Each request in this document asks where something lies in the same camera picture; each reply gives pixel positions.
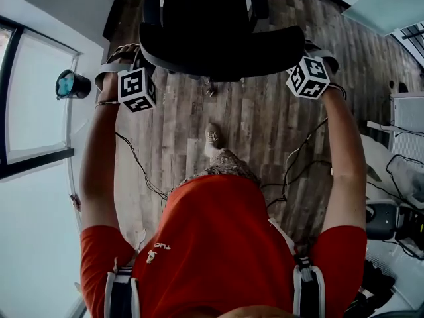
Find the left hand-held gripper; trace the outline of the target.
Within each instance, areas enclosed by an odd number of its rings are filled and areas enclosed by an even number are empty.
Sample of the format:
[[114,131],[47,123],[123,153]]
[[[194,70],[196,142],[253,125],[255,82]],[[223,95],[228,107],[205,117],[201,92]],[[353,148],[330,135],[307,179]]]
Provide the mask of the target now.
[[143,56],[138,44],[119,46],[107,61],[100,66],[94,83],[97,90],[103,88],[107,72],[118,75],[118,101],[97,102],[97,105],[124,105],[129,111],[155,108],[156,86],[152,81],[154,66]]

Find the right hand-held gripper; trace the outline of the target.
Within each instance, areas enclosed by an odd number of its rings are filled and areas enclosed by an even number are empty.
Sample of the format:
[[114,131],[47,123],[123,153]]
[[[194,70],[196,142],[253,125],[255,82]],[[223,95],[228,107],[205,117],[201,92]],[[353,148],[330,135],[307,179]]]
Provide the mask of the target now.
[[339,62],[330,51],[322,49],[311,40],[305,40],[301,60],[286,70],[286,85],[296,97],[318,99],[338,70]]

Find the black office chair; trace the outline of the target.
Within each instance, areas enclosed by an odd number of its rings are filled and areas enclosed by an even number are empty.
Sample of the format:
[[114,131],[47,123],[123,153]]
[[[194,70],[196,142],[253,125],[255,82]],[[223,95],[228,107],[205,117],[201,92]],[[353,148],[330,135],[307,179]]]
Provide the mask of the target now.
[[[262,0],[258,20],[269,17]],[[152,65],[210,82],[276,74],[302,58],[298,26],[253,32],[246,0],[144,0],[140,49]]]

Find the person's right forearm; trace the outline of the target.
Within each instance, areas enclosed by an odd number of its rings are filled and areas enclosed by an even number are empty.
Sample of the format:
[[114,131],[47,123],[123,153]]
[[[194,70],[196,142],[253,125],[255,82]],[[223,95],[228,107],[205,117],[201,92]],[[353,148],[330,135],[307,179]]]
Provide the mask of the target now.
[[339,90],[329,88],[321,99],[328,118],[334,179],[364,197],[366,162],[356,121]]

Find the person's left forearm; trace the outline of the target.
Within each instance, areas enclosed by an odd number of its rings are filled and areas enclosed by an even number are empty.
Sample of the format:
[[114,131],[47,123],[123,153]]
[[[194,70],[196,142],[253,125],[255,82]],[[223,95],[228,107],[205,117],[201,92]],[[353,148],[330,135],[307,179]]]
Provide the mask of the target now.
[[113,198],[118,105],[100,105],[85,144],[79,188],[81,199]]

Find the person's left hand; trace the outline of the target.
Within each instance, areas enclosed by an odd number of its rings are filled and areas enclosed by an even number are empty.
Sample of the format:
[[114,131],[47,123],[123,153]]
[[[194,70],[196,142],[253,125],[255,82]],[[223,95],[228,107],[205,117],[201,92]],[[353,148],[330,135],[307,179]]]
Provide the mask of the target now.
[[118,75],[116,72],[107,72],[103,78],[103,88],[98,102],[118,101]]

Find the black wristband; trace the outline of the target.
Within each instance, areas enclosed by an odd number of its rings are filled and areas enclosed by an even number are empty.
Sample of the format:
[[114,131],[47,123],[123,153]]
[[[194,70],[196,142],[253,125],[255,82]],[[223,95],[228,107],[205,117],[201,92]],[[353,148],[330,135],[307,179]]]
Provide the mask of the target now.
[[338,84],[336,84],[336,83],[331,82],[331,83],[329,84],[329,88],[333,88],[333,89],[337,89],[337,90],[339,90],[339,91],[340,91],[340,93],[341,93],[341,94],[342,94],[342,96],[343,96],[343,99],[344,99],[344,100],[346,100],[346,99],[347,99],[346,91],[345,91],[345,89],[344,89],[342,86],[340,86],[340,85],[338,85]]

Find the black bin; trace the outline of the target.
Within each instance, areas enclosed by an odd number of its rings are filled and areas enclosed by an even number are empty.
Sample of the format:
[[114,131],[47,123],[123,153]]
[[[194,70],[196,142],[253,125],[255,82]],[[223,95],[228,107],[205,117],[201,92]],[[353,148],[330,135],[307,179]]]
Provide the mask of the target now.
[[89,95],[90,91],[90,80],[72,70],[64,70],[56,80],[55,93],[57,100],[83,99]]

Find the white bar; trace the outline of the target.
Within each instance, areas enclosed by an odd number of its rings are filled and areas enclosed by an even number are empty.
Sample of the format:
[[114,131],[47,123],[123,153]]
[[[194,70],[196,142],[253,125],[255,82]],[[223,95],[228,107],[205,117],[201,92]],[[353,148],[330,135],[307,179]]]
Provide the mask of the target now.
[[398,132],[399,128],[393,125],[381,125],[379,123],[375,123],[373,121],[367,121],[366,122],[366,126],[371,128],[371,129],[376,129],[378,131],[382,131],[385,133],[390,133],[390,132]]

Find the frosted glass panel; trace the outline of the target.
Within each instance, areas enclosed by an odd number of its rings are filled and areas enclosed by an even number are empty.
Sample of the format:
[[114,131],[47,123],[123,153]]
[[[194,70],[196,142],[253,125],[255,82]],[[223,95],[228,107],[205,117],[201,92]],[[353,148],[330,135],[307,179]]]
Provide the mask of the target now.
[[424,0],[359,0],[343,15],[380,36],[424,21]]

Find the white slatted panel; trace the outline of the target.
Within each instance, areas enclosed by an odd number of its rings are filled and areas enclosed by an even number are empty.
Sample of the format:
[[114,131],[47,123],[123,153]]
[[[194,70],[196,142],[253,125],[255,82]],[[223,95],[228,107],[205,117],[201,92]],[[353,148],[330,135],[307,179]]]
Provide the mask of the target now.
[[410,54],[424,65],[424,21],[397,29],[392,33]]

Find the person's patterned beige shorts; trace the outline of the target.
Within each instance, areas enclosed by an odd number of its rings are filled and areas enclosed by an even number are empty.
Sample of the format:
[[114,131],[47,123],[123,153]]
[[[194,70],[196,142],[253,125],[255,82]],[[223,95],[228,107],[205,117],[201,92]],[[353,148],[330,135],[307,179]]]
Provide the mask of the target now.
[[212,148],[209,153],[211,153],[209,156],[209,166],[199,173],[184,179],[176,187],[172,188],[168,192],[168,195],[180,186],[202,176],[234,175],[247,178],[253,181],[257,186],[261,185],[261,179],[250,169],[249,165],[244,160],[239,159],[229,149]]

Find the person's red shirt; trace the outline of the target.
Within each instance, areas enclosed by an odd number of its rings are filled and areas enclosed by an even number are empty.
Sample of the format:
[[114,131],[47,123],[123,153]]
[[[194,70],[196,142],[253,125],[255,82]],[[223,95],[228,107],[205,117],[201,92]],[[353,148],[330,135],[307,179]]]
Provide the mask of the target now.
[[129,262],[142,318],[251,305],[293,309],[295,259],[259,187],[243,177],[203,176],[177,188],[141,252],[116,228],[83,230],[81,289],[93,318],[103,318],[108,273]]

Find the black window frame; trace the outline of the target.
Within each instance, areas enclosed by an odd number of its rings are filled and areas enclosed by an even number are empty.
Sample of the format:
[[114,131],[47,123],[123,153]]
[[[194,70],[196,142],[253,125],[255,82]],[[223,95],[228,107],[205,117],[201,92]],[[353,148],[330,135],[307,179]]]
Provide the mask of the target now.
[[18,162],[8,162],[6,152],[7,94],[18,45],[24,31],[28,30],[28,28],[0,16],[0,30],[6,30],[11,33],[4,58],[0,64],[0,180],[5,180],[23,172],[29,172],[36,168],[71,158],[74,155],[74,149],[68,146],[53,148],[50,151],[36,153],[32,157],[23,158]]

